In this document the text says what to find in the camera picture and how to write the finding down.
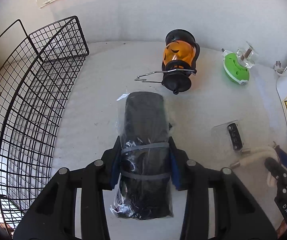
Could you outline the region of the right human hand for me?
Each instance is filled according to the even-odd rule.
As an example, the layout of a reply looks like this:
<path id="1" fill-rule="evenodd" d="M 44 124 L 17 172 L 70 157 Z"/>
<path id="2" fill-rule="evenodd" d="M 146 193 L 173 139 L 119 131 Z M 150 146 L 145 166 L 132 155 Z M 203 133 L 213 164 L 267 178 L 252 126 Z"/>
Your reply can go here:
<path id="1" fill-rule="evenodd" d="M 276 230 L 277 238 L 280 238 L 286 231 L 287 231 L 287 224 L 285 223 L 285 221 L 283 221 Z"/>

